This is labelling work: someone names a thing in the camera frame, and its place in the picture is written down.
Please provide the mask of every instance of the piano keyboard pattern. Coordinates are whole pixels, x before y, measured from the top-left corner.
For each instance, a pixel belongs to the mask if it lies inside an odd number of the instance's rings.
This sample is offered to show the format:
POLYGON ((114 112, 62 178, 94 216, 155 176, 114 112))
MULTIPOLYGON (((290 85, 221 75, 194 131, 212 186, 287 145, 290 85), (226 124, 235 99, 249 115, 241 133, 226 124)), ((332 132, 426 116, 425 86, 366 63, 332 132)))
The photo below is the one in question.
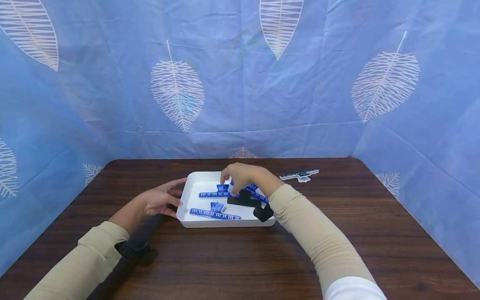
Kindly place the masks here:
POLYGON ((228 184, 217 184, 216 192, 201 192, 199 198, 228 198, 232 194, 228 191, 228 184))
POLYGON ((223 214, 223 213, 214 213, 209 210, 203 210, 198 208, 191 208, 190 215, 202 216, 205 218, 217 219, 217 220, 241 220, 240 216, 223 214))
POLYGON ((302 171, 302 172, 282 175, 282 176, 280 176, 280 179, 281 180, 287 180, 287 179, 291 179, 291 178, 295 178, 295 177, 304 177, 304 176, 308 176, 308 175, 312 175, 312 174, 317 174, 318 172, 320 172, 319 169, 311 169, 311 170, 308 170, 308 171, 302 171))
POLYGON ((256 190, 258 189, 258 186, 256 186, 254 183, 252 183, 251 185, 249 186, 246 186, 243 188, 244 190, 248 190, 250 191, 251 193, 251 196, 257 200, 260 200, 262 201, 263 203, 265 204, 268 204, 268 199, 267 197, 263 196, 263 195, 260 195, 259 193, 256 192, 256 190))

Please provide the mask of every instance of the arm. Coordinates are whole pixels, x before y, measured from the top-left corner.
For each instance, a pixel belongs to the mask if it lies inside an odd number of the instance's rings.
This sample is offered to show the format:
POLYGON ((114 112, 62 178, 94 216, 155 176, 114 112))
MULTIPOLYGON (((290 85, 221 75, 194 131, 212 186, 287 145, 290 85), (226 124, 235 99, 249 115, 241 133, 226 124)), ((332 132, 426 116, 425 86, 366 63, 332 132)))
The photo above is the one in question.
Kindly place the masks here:
POLYGON ((115 244, 128 240, 145 216, 175 212, 181 191, 172 190, 186 178, 143 192, 114 214, 108 222, 93 227, 67 256, 56 264, 25 297, 26 300, 83 300, 102 283, 120 261, 115 244))
POLYGON ((235 182, 232 193, 255 183, 269 198, 277 221, 295 237, 315 265, 325 299, 330 299, 330 295, 326 296, 329 287, 345 277, 360 277, 369 281, 367 286, 374 284, 378 288, 347 237, 302 194, 265 168, 234 164, 222 172, 221 181, 230 176, 235 182))

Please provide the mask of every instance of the beige sleeve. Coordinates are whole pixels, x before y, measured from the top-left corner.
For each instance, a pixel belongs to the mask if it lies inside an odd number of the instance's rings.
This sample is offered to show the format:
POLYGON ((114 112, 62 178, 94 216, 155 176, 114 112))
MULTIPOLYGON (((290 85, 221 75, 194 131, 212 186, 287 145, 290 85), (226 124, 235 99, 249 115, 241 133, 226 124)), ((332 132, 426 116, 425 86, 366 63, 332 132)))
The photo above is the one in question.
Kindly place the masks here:
POLYGON ((357 276, 375 280, 347 237, 290 185, 282 185, 269 198, 277 221, 300 243, 311 258, 322 292, 340 278, 357 276))
POLYGON ((27 300, 84 300, 120 261, 115 244, 128 240, 120 226, 103 222, 78 240, 67 256, 25 297, 27 300))

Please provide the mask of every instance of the black wrist strap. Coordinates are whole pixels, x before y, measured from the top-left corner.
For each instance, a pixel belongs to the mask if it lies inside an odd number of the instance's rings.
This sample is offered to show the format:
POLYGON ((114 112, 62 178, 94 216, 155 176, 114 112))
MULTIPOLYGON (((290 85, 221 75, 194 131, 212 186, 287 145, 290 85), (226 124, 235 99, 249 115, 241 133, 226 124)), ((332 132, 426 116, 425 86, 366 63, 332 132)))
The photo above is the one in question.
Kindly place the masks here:
POLYGON ((147 254, 151 247, 146 241, 141 241, 136 247, 129 245, 128 241, 115 244, 115 249, 126 258, 142 258, 147 254))

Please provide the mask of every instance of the white clip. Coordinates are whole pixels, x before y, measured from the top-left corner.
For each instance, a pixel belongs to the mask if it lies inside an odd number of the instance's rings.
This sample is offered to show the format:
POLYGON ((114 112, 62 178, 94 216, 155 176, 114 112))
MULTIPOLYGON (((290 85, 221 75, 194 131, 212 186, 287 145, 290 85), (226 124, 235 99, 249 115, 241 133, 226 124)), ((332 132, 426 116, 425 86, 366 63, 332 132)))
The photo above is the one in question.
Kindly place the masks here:
POLYGON ((281 180, 289 180, 289 179, 292 179, 292 178, 297 178, 299 182, 308 182, 308 181, 311 180, 310 175, 317 174, 318 172, 320 172, 319 169, 312 169, 312 170, 308 170, 308 171, 304 171, 304 172, 297 172, 297 173, 282 175, 282 176, 280 176, 280 179, 281 180))

